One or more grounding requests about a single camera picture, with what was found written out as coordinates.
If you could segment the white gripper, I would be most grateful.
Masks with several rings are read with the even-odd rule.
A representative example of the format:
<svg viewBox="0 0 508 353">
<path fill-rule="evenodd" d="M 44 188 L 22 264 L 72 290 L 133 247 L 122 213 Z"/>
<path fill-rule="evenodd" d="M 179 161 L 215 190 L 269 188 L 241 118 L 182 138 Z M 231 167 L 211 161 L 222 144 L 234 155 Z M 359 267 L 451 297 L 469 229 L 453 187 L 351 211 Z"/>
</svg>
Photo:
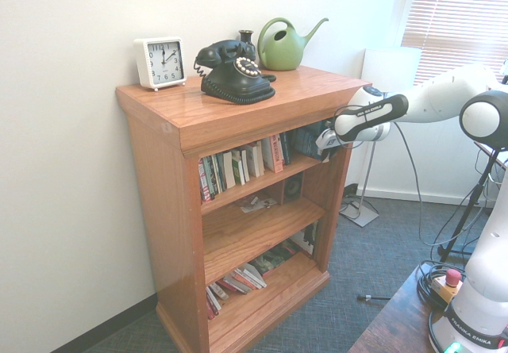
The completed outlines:
<svg viewBox="0 0 508 353">
<path fill-rule="evenodd" d="M 337 134 L 333 129 L 326 129 L 316 139 L 316 145 L 319 149 L 325 150 L 340 146 Z"/>
</svg>

